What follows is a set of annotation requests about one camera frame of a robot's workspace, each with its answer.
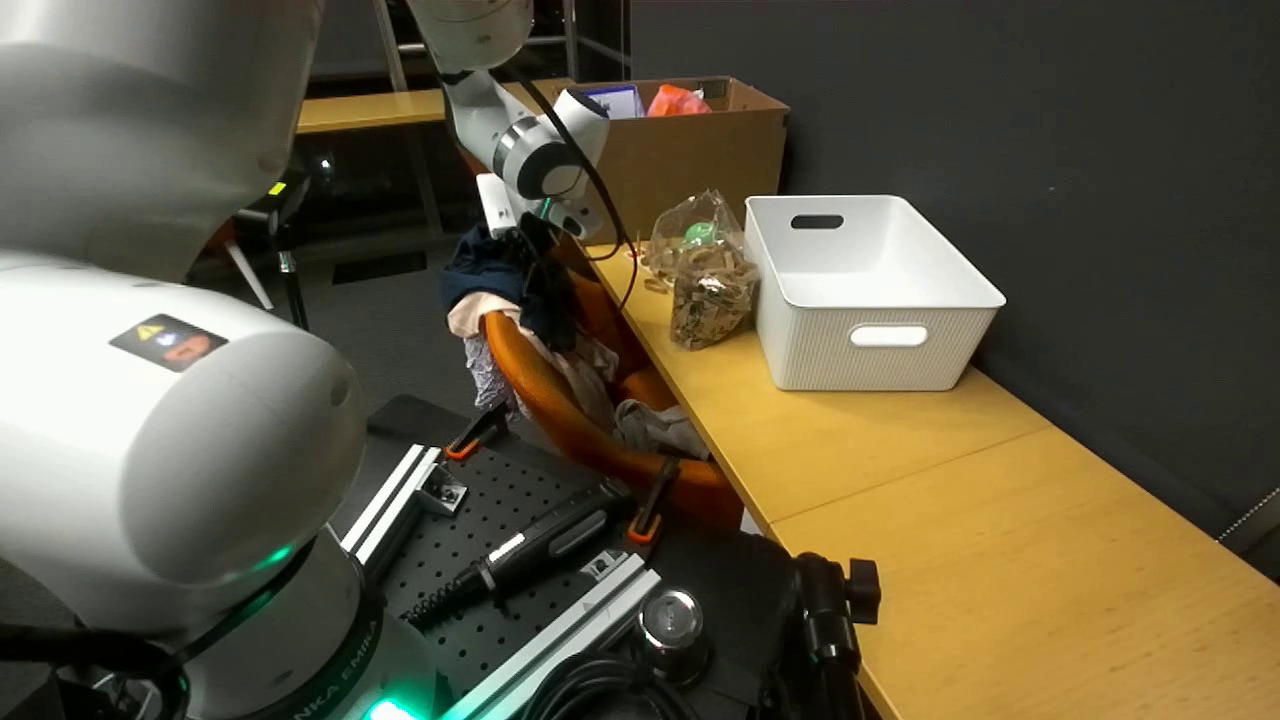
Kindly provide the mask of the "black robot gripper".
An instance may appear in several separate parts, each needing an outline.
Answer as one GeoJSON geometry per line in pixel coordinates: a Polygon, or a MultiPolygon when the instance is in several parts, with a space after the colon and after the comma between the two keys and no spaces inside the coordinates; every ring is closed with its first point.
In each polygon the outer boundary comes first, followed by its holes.
{"type": "Polygon", "coordinates": [[[519,242],[523,242],[523,266],[529,266],[529,279],[537,289],[554,289],[564,279],[564,265],[554,256],[560,246],[560,228],[540,218],[540,217],[523,217],[519,218],[519,242]]]}

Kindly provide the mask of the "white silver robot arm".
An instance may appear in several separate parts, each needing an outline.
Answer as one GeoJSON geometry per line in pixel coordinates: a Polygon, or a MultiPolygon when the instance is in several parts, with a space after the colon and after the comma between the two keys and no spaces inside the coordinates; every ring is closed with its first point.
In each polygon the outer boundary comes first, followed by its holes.
{"type": "Polygon", "coordinates": [[[431,720],[426,643],[329,531],[350,365],[186,279],[285,175],[323,0],[0,0],[0,650],[162,720],[431,720]]]}

